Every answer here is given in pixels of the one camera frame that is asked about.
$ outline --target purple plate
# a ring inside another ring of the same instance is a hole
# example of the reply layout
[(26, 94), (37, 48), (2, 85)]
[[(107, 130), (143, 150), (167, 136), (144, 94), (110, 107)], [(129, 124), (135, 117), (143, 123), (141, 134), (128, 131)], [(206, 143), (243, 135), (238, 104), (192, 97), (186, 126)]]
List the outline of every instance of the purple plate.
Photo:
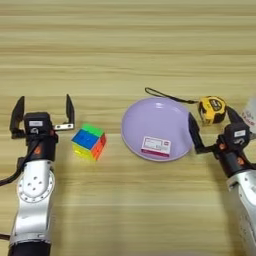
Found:
[[(143, 158), (153, 161), (178, 159), (192, 148), (188, 114), (182, 104), (171, 99), (140, 100), (123, 116), (123, 140), (132, 152)], [(168, 142), (170, 148), (161, 146)]]

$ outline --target tape measure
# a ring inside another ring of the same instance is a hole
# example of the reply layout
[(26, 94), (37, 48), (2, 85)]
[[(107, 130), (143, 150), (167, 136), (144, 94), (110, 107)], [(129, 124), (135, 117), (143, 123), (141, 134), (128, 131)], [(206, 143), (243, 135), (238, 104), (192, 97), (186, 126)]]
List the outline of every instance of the tape measure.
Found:
[(204, 124), (221, 123), (226, 111), (225, 101), (216, 96), (203, 97), (198, 102), (198, 112)]
[(227, 105), (225, 101), (217, 96), (206, 96), (197, 101), (184, 100), (177, 97), (173, 97), (149, 87), (146, 87), (145, 91), (146, 93), (156, 97), (169, 98), (187, 104), (198, 104), (198, 112), (203, 123), (206, 125), (221, 123), (224, 120), (227, 112)]

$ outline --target label sticker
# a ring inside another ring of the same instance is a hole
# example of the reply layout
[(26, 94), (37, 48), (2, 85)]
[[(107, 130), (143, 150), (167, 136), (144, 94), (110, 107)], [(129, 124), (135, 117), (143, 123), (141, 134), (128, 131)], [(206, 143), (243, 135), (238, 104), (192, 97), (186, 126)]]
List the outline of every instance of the label sticker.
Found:
[(43, 126), (43, 121), (29, 121), (29, 126)]
[(141, 152), (169, 157), (171, 152), (171, 142), (169, 140), (145, 136), (143, 139)]
[(237, 131), (237, 132), (235, 132), (235, 138), (245, 136), (245, 134), (246, 134), (245, 130)]

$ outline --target rubik's cube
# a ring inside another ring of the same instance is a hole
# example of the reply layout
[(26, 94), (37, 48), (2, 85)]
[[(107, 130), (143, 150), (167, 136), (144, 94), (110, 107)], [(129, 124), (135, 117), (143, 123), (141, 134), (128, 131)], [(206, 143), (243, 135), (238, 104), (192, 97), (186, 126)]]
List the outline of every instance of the rubik's cube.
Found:
[(75, 153), (90, 160), (98, 160), (106, 144), (106, 135), (103, 130), (84, 124), (72, 142)]

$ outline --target black cable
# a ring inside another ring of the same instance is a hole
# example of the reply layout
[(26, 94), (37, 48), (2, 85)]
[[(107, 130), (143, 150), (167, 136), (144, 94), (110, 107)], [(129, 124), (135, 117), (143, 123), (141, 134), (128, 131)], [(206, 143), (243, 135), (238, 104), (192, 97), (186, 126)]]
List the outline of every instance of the black cable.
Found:
[(30, 156), (34, 153), (35, 149), (37, 148), (37, 146), (39, 145), (39, 143), (41, 142), (41, 140), (38, 140), (34, 147), (31, 148), (31, 150), (27, 153), (27, 155), (24, 157), (23, 161), (21, 162), (21, 164), (19, 164), (19, 166), (17, 167), (16, 172), (11, 175), (10, 177), (0, 180), (0, 186), (4, 186), (7, 185), (9, 183), (12, 183), (13, 181), (15, 181), (20, 174), (22, 173), (22, 170), (24, 168), (25, 163), (28, 161), (28, 159), (30, 158)]
[(155, 89), (152, 89), (150, 87), (145, 87), (145, 92), (152, 95), (152, 96), (156, 96), (156, 97), (163, 97), (163, 98), (169, 98), (171, 100), (175, 100), (175, 101), (178, 101), (178, 102), (182, 102), (182, 103), (187, 103), (187, 104), (195, 104), (195, 103), (198, 103), (197, 100), (184, 100), (184, 99), (180, 99), (180, 98), (176, 98), (176, 97), (173, 97), (171, 95), (168, 95), (168, 94), (165, 94), (165, 93), (162, 93), (162, 92), (159, 92)]
[(9, 241), (11, 238), (10, 235), (0, 234), (0, 240), (6, 240)]

